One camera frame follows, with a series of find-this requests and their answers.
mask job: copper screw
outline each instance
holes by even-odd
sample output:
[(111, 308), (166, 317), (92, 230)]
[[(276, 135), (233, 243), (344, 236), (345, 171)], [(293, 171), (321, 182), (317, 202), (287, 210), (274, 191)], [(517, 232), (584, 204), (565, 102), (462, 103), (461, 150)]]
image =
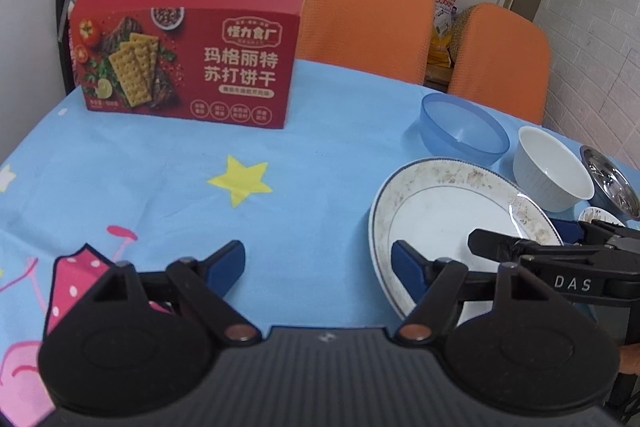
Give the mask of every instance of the copper screw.
[(250, 341), (257, 334), (258, 331), (249, 324), (234, 324), (225, 330), (226, 337), (236, 342)]
[(408, 341), (420, 342), (431, 336), (431, 328), (422, 324), (407, 324), (400, 328), (400, 336)]

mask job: white brick wall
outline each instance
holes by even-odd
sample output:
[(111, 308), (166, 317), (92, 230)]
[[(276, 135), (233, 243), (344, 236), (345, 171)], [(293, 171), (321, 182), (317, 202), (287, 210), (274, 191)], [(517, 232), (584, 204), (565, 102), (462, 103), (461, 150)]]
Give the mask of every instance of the white brick wall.
[(543, 125), (640, 168), (640, 0), (542, 0)]

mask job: white wall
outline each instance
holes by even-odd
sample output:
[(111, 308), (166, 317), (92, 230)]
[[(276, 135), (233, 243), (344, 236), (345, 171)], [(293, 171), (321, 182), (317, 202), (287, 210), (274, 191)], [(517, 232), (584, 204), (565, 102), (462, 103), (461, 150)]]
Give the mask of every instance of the white wall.
[(64, 96), (56, 0), (0, 0), (0, 162)]
[(640, 168), (640, 0), (542, 0), (552, 47), (543, 124)]

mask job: yellow bag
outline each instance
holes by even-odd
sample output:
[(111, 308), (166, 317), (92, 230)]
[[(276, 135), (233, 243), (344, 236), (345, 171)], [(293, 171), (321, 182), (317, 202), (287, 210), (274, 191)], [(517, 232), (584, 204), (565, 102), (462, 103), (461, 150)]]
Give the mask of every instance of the yellow bag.
[(436, 0), (436, 9), (433, 14), (433, 33), (431, 33), (431, 45), (427, 62), (443, 68), (451, 67), (449, 57), (449, 43), (453, 22), (451, 13), (456, 0)]

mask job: blue bowl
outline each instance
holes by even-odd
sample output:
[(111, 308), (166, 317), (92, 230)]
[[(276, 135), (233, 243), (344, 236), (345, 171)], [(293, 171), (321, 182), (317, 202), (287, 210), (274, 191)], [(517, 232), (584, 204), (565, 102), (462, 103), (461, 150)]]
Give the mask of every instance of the blue bowl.
[(420, 136), (434, 156), (487, 167), (509, 150), (509, 137), (487, 111), (456, 96), (428, 94), (420, 109)]

